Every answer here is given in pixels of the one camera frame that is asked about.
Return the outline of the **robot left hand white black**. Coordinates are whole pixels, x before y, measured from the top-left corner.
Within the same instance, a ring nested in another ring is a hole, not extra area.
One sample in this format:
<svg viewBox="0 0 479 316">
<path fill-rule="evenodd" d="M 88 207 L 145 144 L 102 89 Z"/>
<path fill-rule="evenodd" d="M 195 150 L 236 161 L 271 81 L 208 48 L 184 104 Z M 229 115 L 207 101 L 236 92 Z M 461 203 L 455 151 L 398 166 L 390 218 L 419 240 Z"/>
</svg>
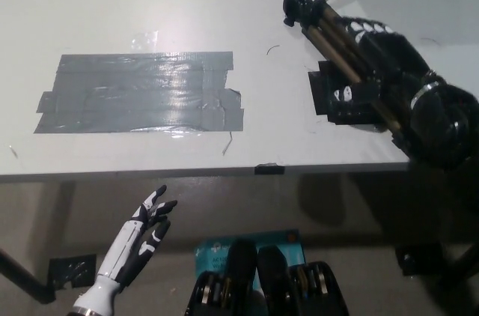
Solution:
<svg viewBox="0 0 479 316">
<path fill-rule="evenodd" d="M 157 201 L 166 189 L 161 186 L 140 204 L 123 224 L 100 266 L 97 275 L 112 280 L 120 290 L 130 286 L 144 269 L 171 226 L 168 214 L 177 201 Z"/>
</svg>

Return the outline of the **robot right hand white black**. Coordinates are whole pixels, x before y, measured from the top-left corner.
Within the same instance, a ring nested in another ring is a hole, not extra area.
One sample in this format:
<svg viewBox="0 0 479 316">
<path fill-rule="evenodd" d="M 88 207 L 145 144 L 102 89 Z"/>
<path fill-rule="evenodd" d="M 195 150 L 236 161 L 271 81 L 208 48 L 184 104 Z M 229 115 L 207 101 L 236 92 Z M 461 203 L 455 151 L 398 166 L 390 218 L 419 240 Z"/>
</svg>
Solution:
<svg viewBox="0 0 479 316">
<path fill-rule="evenodd" d="M 407 38 L 372 19 L 342 16 L 335 22 L 353 42 L 361 79 L 378 82 L 388 101 L 410 105 L 430 67 Z"/>
</svg>

